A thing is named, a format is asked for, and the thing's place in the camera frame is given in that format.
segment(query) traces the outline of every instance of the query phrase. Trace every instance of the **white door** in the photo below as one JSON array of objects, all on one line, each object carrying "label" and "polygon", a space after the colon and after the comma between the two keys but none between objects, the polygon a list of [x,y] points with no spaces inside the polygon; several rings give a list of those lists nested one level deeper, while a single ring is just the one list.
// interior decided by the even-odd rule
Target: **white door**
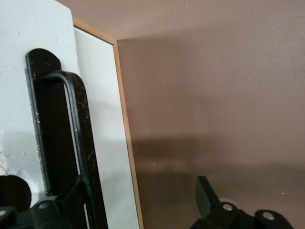
[{"label": "white door", "polygon": [[86,86],[109,228],[136,229],[113,49],[77,29],[75,34],[71,11],[54,0],[0,0],[0,176],[25,180],[31,206],[45,196],[25,75],[26,53],[44,48]]}]

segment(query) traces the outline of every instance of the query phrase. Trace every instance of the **black mechanical part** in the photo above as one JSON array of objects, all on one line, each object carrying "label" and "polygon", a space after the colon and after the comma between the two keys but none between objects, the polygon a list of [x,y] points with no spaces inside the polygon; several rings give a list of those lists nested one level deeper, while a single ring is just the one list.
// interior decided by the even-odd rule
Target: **black mechanical part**
[{"label": "black mechanical part", "polygon": [[30,51],[26,63],[46,196],[57,197],[20,214],[0,207],[0,228],[87,228],[85,205],[90,229],[107,229],[84,84],[47,50]]},{"label": "black mechanical part", "polygon": [[191,229],[293,229],[279,213],[259,210],[252,217],[235,205],[220,202],[206,177],[198,177],[196,201],[202,216]]}]

